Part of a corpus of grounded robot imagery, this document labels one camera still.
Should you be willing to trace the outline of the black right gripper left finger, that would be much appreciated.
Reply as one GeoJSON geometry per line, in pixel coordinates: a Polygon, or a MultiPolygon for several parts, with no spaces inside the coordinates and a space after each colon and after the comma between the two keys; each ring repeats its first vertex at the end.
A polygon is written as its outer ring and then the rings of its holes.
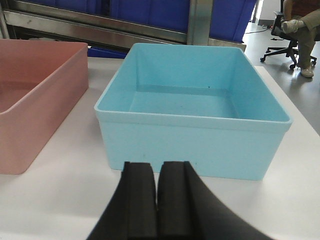
{"type": "Polygon", "coordinates": [[[111,200],[88,240],[156,240],[156,186],[149,163],[125,162],[111,200]]]}

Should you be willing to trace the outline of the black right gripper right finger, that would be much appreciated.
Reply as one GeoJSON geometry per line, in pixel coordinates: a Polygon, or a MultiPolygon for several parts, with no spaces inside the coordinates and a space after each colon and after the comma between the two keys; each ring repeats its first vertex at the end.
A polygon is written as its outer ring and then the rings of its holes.
{"type": "Polygon", "coordinates": [[[190,162],[166,161],[158,179],[160,240],[268,240],[222,203],[190,162]]]}

